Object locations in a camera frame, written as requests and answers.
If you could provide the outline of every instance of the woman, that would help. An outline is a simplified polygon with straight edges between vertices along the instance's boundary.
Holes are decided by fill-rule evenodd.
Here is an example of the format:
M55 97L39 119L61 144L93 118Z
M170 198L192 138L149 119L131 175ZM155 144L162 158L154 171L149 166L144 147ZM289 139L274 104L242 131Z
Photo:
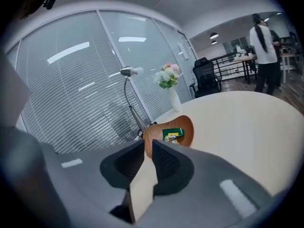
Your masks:
M268 27L262 25L262 19L258 14L252 15L255 26L250 30L250 44L254 46L257 63L256 92L262 92L265 80L267 79L267 94L272 95L275 89L276 79L276 51L272 44L272 36Z
M267 22L265 22L263 19L262 19L261 25L268 27ZM270 30L270 34L272 36L272 45L274 45L276 58L277 58L276 68L275 68L275 87L278 89L278 91L282 91L282 87L281 87L282 73L281 73L281 65L280 65L280 63L281 63L280 37L273 30Z

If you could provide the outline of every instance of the white shirt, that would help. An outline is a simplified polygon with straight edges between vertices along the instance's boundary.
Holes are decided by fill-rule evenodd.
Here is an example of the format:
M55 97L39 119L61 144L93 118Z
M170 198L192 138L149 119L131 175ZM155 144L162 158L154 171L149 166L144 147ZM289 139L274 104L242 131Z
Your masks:
M270 30L266 26L260 26L264 35L267 52L264 51L260 40L257 37L256 29L253 27L250 30L250 44L255 47L258 64L268 64L277 62L276 51L272 45L272 36Z

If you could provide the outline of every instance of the white table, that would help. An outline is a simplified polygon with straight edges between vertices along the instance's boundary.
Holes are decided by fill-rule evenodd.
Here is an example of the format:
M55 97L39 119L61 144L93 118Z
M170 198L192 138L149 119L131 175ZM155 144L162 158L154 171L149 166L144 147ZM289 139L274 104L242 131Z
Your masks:
M262 93L223 92L186 102L181 113L170 110L156 121L182 114L194 125L193 149L222 157L271 195L291 185L303 155L304 117L288 103ZM136 219L152 203L156 183L154 164L145 156L130 186Z

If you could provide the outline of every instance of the wooden floor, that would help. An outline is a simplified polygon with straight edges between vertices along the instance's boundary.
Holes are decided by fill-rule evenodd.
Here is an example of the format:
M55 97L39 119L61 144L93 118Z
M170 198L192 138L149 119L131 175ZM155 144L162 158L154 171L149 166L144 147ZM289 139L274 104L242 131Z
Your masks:
M254 76L251 76L250 80L251 84L248 84L243 77L223 81L222 91L254 91L256 87ZM273 96L286 101L304 115L304 83L301 81L301 76L295 71L286 73L286 84L282 83L281 86L282 92L275 90Z

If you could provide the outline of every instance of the lamp arm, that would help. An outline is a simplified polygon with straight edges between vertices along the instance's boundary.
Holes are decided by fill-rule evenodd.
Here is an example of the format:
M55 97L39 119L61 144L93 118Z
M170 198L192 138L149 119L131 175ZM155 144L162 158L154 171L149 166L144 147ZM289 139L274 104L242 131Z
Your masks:
M142 121L142 119L140 118L140 116L138 115L138 113L136 112L136 110L133 108L133 106L131 106L129 100L128 100L128 97L127 97L127 94L126 94L126 91L125 91L125 87L126 87L126 84L127 84L127 81L129 81L129 77L126 76L125 77L125 81L124 81L124 87L123 87L123 92L124 92L124 96L125 96L125 99L127 100L127 103L129 105L129 109L137 123L137 125L139 126L140 130L142 131L142 133L145 131L145 129L147 128L145 123Z
M126 94L126 92L125 92L125 86L126 86L126 84L127 84L127 81L129 81L128 76L125 77L123 92L124 92L124 97L125 97L125 99L127 100L128 105L131 105L130 102L129 102L129 100L128 100L127 94Z

